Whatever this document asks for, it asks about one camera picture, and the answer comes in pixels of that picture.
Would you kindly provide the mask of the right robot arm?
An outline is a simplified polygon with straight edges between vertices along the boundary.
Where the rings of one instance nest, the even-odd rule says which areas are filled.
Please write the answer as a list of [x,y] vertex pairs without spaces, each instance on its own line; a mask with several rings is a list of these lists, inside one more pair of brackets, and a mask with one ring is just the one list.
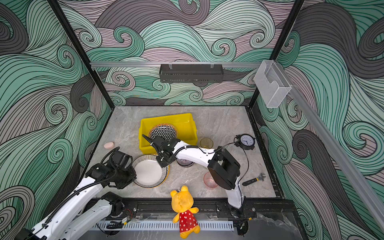
[[226,190],[228,203],[240,210],[244,196],[240,188],[240,164],[223,147],[212,150],[193,146],[179,139],[166,141],[160,136],[153,139],[142,134],[142,137],[158,154],[157,162],[161,167],[167,167],[177,159],[188,160],[207,168],[216,184]]

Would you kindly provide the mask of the white plate black striped rim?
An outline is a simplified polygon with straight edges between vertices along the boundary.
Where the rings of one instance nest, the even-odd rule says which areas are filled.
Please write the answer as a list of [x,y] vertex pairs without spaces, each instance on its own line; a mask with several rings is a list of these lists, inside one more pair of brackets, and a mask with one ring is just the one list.
[[132,166],[136,172],[134,183],[139,187],[156,188],[169,176],[170,166],[161,167],[156,157],[156,155],[142,155],[133,161]]

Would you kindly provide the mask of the geometric patterned plate orange rim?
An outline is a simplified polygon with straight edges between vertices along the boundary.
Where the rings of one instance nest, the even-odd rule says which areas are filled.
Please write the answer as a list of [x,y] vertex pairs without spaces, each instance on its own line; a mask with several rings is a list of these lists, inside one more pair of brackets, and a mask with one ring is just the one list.
[[157,136],[163,138],[166,141],[169,141],[171,139],[177,138],[178,131],[173,125],[159,124],[154,126],[149,132],[149,137],[151,139],[154,139]]

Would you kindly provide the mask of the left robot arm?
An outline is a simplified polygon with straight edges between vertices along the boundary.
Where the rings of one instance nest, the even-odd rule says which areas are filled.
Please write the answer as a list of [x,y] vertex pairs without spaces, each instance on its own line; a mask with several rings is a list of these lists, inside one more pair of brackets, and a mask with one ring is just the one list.
[[77,240],[100,220],[120,218],[126,209],[122,197],[108,192],[81,213],[104,188],[124,189],[137,178],[133,158],[114,148],[93,165],[75,190],[31,230],[22,229],[16,240]]

